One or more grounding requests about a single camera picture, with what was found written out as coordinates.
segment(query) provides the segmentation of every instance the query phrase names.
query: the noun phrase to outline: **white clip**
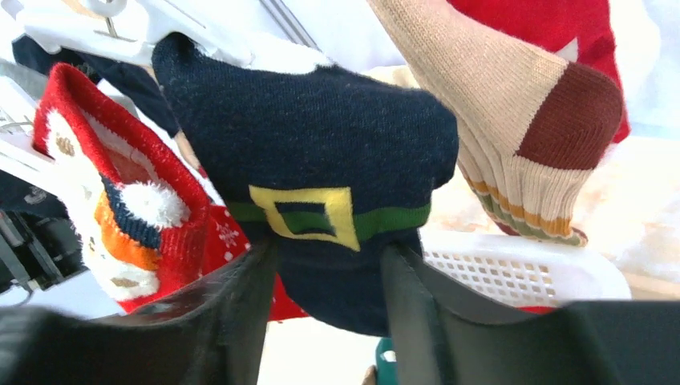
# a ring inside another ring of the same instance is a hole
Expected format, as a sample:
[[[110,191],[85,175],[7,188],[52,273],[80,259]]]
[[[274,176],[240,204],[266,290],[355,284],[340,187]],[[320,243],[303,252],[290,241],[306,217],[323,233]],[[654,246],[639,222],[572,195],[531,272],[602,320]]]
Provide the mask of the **white clip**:
[[[37,103],[12,79],[0,76],[0,167],[19,179],[59,194],[54,161],[33,149],[33,117]]]
[[[10,14],[5,2],[2,8]],[[128,0],[82,0],[83,5],[106,18],[116,16]],[[55,14],[55,10],[23,7],[14,12],[14,19],[38,44],[47,51],[65,47],[117,61],[150,67],[156,44],[173,32],[184,34],[193,40],[208,56],[238,67],[253,62],[253,52],[247,47],[245,36],[211,21],[196,12],[192,0],[129,0],[136,1],[148,14],[148,24],[141,36],[113,36],[102,30],[97,20],[74,13]]]

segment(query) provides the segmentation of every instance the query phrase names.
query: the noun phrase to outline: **white plastic basket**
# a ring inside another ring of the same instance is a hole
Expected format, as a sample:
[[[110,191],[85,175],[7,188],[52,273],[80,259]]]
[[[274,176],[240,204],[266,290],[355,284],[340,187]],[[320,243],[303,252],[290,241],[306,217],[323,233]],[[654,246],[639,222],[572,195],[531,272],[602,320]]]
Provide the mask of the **white plastic basket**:
[[[495,234],[420,230],[425,262],[509,306],[631,299],[623,274],[588,248]]]

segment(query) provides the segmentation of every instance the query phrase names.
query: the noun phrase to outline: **clip hanger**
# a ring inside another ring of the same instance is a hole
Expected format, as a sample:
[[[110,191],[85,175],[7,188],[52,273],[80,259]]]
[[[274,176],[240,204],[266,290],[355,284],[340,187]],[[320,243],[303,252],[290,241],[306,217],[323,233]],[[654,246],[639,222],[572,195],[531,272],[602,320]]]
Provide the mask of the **clip hanger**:
[[[2,8],[12,16],[33,40],[48,52],[61,47],[142,67],[151,66],[156,44],[169,34],[179,32],[193,40],[208,56],[234,66],[246,67],[253,52],[244,36],[211,21],[196,12],[192,0],[80,0],[93,12],[109,19],[120,14],[129,2],[137,2],[148,14],[148,24],[140,36],[123,37],[102,30],[101,22],[75,13],[58,13],[54,9],[23,6],[18,0],[0,0]]]
[[[0,76],[0,163],[2,170],[58,196],[54,161],[33,149],[37,103],[14,80]]]

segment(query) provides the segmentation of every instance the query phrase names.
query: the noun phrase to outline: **fuzzy white pom-pom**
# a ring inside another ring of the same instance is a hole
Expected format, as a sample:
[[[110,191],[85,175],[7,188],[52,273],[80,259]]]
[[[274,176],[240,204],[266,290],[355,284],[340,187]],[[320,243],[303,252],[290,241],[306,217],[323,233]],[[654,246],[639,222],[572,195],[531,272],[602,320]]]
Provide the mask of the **fuzzy white pom-pom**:
[[[120,200],[134,218],[159,229],[179,227],[190,214],[174,190],[155,183],[126,184]]]

